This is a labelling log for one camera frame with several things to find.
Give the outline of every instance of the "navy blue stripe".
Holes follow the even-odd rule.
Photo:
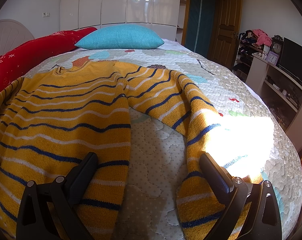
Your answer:
[[[11,98],[11,96],[12,96],[12,94],[13,94],[13,85],[12,85],[12,83],[11,83],[10,85],[12,86],[12,90],[11,90],[11,93],[10,93],[10,97],[9,97],[9,98]]]
[[[192,85],[195,85],[195,86],[196,86],[196,84],[194,84],[194,83],[192,83],[192,82],[189,82],[189,83],[185,84],[185,86],[184,86],[183,90],[185,90],[186,86],[187,86],[187,85],[190,85],[190,84],[192,84]]]
[[[14,175],[14,174],[12,174],[12,173],[10,173],[8,171],[3,170],[1,167],[0,167],[0,171],[4,175],[8,176],[9,178],[11,178],[11,179],[13,179],[13,180],[15,180],[17,182],[20,182],[23,186],[26,186],[27,182],[24,179],[22,179],[22,178],[20,178],[20,177],[18,177],[16,175]]]
[[[127,75],[133,74],[133,73],[136,73],[136,72],[139,72],[139,70],[140,70],[141,67],[142,67],[142,66],[140,66],[139,69],[138,69],[137,71],[135,71],[135,72],[127,73]],[[131,81],[131,80],[134,79],[134,78],[136,78],[136,77],[131,77],[131,78],[129,78],[127,81],[129,82],[129,81]]]
[[[119,161],[110,161],[110,162],[105,162],[105,163],[101,163],[97,166],[97,168],[102,168],[102,167],[107,167],[107,166],[119,166],[119,165],[125,165],[125,166],[129,166],[129,161],[126,160],[119,160]]]
[[[34,151],[34,152],[36,152],[36,153],[38,153],[40,155],[47,156],[47,157],[49,157],[51,159],[54,159],[54,160],[57,160],[57,161],[60,161],[60,162],[70,162],[70,163],[78,163],[79,164],[82,161],[79,158],[65,157],[65,156],[56,155],[54,153],[50,153],[50,152],[47,152],[47,151],[43,151],[43,150],[41,150],[41,149],[39,149],[39,148],[37,148],[37,147],[35,147],[33,145],[22,145],[22,146],[19,146],[19,147],[15,147],[15,146],[7,145],[7,144],[5,144],[5,143],[3,143],[1,141],[0,141],[0,145],[2,147],[4,147],[4,148],[11,149],[11,150],[14,150],[14,151],[17,151],[17,150],[20,150],[20,149],[32,150],[32,151]]]
[[[4,124],[6,127],[8,127],[8,124],[7,124],[6,122],[1,121],[0,124],[1,124],[1,123]]]
[[[121,206],[118,204],[113,204],[113,203],[99,201],[99,200],[95,200],[95,199],[89,199],[89,198],[82,199],[80,201],[80,204],[94,206],[94,207],[100,207],[100,208],[106,208],[106,209],[111,209],[111,210],[116,210],[116,211],[119,211],[121,209]]]
[[[169,101],[170,98],[175,97],[175,96],[178,96],[178,95],[181,95],[182,92],[183,92],[183,90],[181,89],[180,92],[169,95],[169,96],[168,96],[166,99],[164,99],[161,103],[158,103],[158,104],[156,104],[156,105],[150,106],[150,107],[145,111],[145,114],[149,114],[149,112],[150,112],[152,109],[155,109],[155,108],[157,108],[157,107],[159,107],[159,106],[164,105],[166,102]]]
[[[39,113],[39,112],[72,112],[72,111],[77,111],[77,110],[81,110],[83,109],[84,107],[86,107],[88,104],[91,104],[91,103],[99,103],[99,104],[102,104],[102,105],[105,105],[105,106],[111,106],[112,104],[114,104],[119,98],[123,98],[125,97],[125,94],[119,94],[116,98],[114,98],[112,100],[112,102],[108,103],[108,102],[104,102],[104,101],[101,101],[101,100],[98,100],[98,99],[95,99],[95,100],[91,100],[89,102],[87,102],[84,106],[80,106],[80,107],[77,107],[77,108],[71,108],[71,109],[61,109],[61,108],[57,108],[57,109],[41,109],[41,110],[37,110],[37,111],[31,111],[29,109],[27,109],[26,107],[21,107],[21,109],[24,109],[25,111],[27,111],[28,113],[30,114],[36,114],[36,113]]]
[[[83,83],[80,83],[80,84],[77,84],[77,85],[68,85],[68,86],[55,86],[55,85],[47,85],[47,84],[42,84],[42,85],[39,85],[39,87],[53,87],[53,88],[66,88],[66,87],[76,87],[76,86],[79,86],[79,85],[83,85],[83,84],[87,84],[87,83],[91,83],[93,81],[96,81],[98,79],[101,79],[101,78],[110,78],[112,77],[113,74],[115,73],[118,73],[118,72],[113,72],[110,76],[108,77],[99,77],[99,78],[96,78],[96,79],[93,79],[93,80],[90,80],[90,81],[86,81],[86,82],[83,82]]]
[[[212,214],[210,216],[197,219],[197,220],[193,220],[193,221],[190,221],[190,222],[182,222],[181,226],[183,228],[192,228],[192,227],[196,227],[196,226],[199,226],[199,225],[203,225],[203,224],[208,223],[210,221],[219,219],[222,216],[223,212],[224,212],[224,210],[222,210],[220,212],[217,212],[215,214]]]
[[[213,128],[221,126],[221,124],[219,123],[214,123],[209,125],[208,127],[204,128],[196,137],[194,137],[192,140],[187,142],[187,146],[190,146],[194,143],[196,143],[197,141],[199,141],[203,135],[205,135],[207,132],[211,131]]]
[[[192,171],[190,172],[183,181],[185,181],[186,179],[188,178],[191,178],[191,177],[201,177],[201,178],[204,178],[203,174],[199,171]]]
[[[15,110],[13,110],[12,108],[8,108],[8,110],[10,110],[11,112],[13,112],[13,113],[16,113],[17,114],[17,111],[15,111]]]
[[[156,69],[153,71],[152,75],[149,76],[149,77],[153,77],[153,76],[155,75],[155,73],[156,73],[157,70],[158,70],[158,69],[156,68]]]
[[[22,85],[21,85],[20,89],[15,93],[15,96],[17,96],[17,93],[20,92],[21,88],[22,88]]]
[[[172,129],[175,130],[190,114],[191,114],[191,110],[187,111],[184,116],[182,116],[179,120],[175,122],[175,124],[173,124]]]
[[[213,104],[211,104],[211,103],[205,101],[203,98],[200,98],[200,97],[198,97],[198,96],[191,98],[190,104],[191,104],[191,102],[192,102],[193,100],[196,100],[196,99],[200,99],[200,100],[202,100],[204,103],[208,104],[209,106],[214,107]]]
[[[94,90],[96,90],[96,89],[98,89],[100,87],[115,88],[116,85],[114,85],[114,86],[111,86],[111,85],[100,85],[100,86],[98,86],[98,87],[96,87],[96,88],[94,88],[94,89],[92,89],[92,90],[90,90],[90,91],[88,91],[86,93],[77,94],[77,95],[65,95],[65,96],[57,96],[57,97],[52,97],[52,98],[50,98],[50,97],[43,98],[43,97],[40,97],[38,95],[30,95],[30,97],[35,97],[35,98],[42,99],[42,100],[47,100],[47,99],[51,100],[51,99],[54,99],[54,98],[66,98],[66,97],[81,97],[81,96],[84,96],[84,95],[87,95],[87,94],[91,93],[92,91],[94,91]]]
[[[127,73],[127,74],[125,75],[125,77],[124,77],[124,78],[126,78],[126,77],[127,77],[127,75],[130,75],[130,74],[134,74],[134,73],[139,72],[141,68],[142,68],[142,66],[139,66],[139,68],[137,69],[137,71]]]
[[[159,84],[162,84],[162,83],[166,83],[166,82],[169,82],[170,80],[171,80],[171,72],[172,72],[173,70],[170,70],[170,72],[169,72],[169,78],[168,78],[168,80],[164,80],[164,81],[160,81],[160,82],[157,82],[157,83],[155,83],[155,84],[153,84],[152,86],[150,86],[148,89],[147,89],[147,91],[144,91],[144,92],[142,92],[141,94],[139,94],[138,96],[129,96],[129,97],[127,97],[127,98],[131,98],[131,97],[134,97],[134,98],[140,98],[141,96],[143,96],[145,93],[147,93],[147,92],[150,92],[153,88],[155,88],[157,85],[159,85]]]
[[[14,236],[11,236],[6,230],[4,230],[3,228],[0,228],[0,230],[4,233],[7,234],[9,237],[11,237],[12,239],[15,239]]]
[[[0,208],[9,218],[11,218],[14,222],[17,222],[17,218],[11,212],[9,212],[9,210],[7,210],[1,202],[0,202]]]
[[[179,77],[180,77],[180,76],[186,76],[186,75],[184,75],[184,74],[180,74],[180,75],[178,75],[178,81],[179,81]]]
[[[233,159],[232,161],[230,161],[230,162],[228,162],[227,164],[225,164],[223,167],[227,169],[227,168],[229,168],[231,165],[235,164],[237,161],[241,160],[241,159],[244,158],[244,157],[248,157],[248,155],[246,154],[246,155],[243,155],[243,156],[238,156],[238,157],[236,157],[235,159]]]
[[[67,127],[62,127],[62,126],[55,126],[55,125],[48,124],[48,123],[36,123],[36,124],[32,123],[29,126],[20,127],[17,123],[11,122],[11,123],[9,123],[9,125],[15,126],[17,129],[19,129],[21,131],[22,130],[27,130],[30,127],[46,126],[46,127],[50,127],[50,128],[53,128],[53,129],[59,129],[59,130],[63,130],[63,131],[66,131],[66,132],[70,132],[70,131],[73,131],[73,130],[79,128],[79,127],[85,127],[85,128],[91,129],[94,132],[98,132],[98,133],[103,133],[107,130],[116,129],[116,128],[131,128],[131,125],[129,123],[120,123],[120,124],[113,123],[113,124],[108,125],[105,128],[98,128],[98,127],[95,127],[95,126],[90,125],[88,123],[78,123],[76,126],[74,126],[72,128],[67,128]]]

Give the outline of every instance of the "bed headboard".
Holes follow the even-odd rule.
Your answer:
[[[10,19],[0,20],[0,56],[33,39],[23,24]]]

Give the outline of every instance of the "desk shelf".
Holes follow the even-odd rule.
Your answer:
[[[275,93],[277,93],[291,108],[297,113],[298,109],[273,85],[271,85],[268,81],[264,80],[264,83],[267,84]]]

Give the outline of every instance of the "pile of clothes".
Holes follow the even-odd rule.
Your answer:
[[[250,45],[256,48],[261,48],[261,45],[271,46],[272,39],[263,30],[247,30],[241,39],[243,45]]]

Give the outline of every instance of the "floral bedspread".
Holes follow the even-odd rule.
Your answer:
[[[293,229],[302,204],[299,156],[270,111],[227,68],[199,54],[173,50],[79,50],[51,57],[25,76],[86,61],[118,60],[149,68],[178,70],[210,99],[234,130],[221,138],[224,150],[240,152],[227,170],[245,176],[258,170],[272,182],[279,204],[283,239]],[[145,114],[130,109],[131,160],[114,239],[184,239],[176,209],[176,190],[187,174],[184,137]]]

